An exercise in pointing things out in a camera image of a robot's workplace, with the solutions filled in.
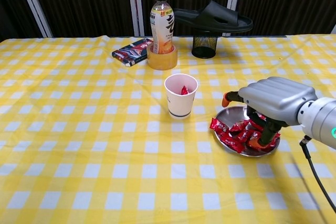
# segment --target green light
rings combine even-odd
[[[331,135],[336,138],[336,127],[331,130]]]

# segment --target bottle label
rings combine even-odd
[[[173,51],[174,13],[171,8],[167,10],[151,11],[150,16],[153,33],[153,52],[168,54]]]

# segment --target white paper cup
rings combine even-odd
[[[189,94],[181,95],[183,86],[189,89]],[[164,81],[167,92],[169,114],[174,119],[184,119],[191,113],[195,93],[198,88],[196,79],[184,73],[169,76]]]

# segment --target plastic bottle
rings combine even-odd
[[[173,51],[174,13],[167,0],[156,0],[150,20],[154,41],[153,52],[168,54]]]

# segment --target black cable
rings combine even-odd
[[[311,171],[312,171],[313,174],[314,174],[314,177],[315,177],[315,179],[316,179],[316,181],[317,181],[317,184],[319,184],[319,186],[320,186],[320,188],[321,188],[321,190],[322,190],[322,192],[323,192],[325,198],[326,198],[327,201],[329,202],[329,204],[330,204],[332,210],[334,210],[334,212],[336,213],[336,207],[335,207],[334,203],[332,202],[332,200],[330,199],[330,197],[329,197],[329,195],[328,195],[326,189],[324,188],[324,186],[323,186],[323,184],[322,184],[322,182],[321,182],[319,176],[318,176],[317,173],[316,173],[316,170],[315,170],[315,167],[314,167],[314,165],[313,165],[313,162],[311,161],[311,157],[310,157],[310,154],[309,154],[309,150],[308,150],[308,148],[307,148],[307,142],[308,142],[309,140],[311,140],[310,137],[308,137],[308,136],[304,136],[304,139],[300,142],[300,146],[301,146],[301,148],[302,148],[302,150],[303,150],[303,153],[305,154],[306,159],[308,160],[309,166],[310,166],[310,168],[311,168]]]

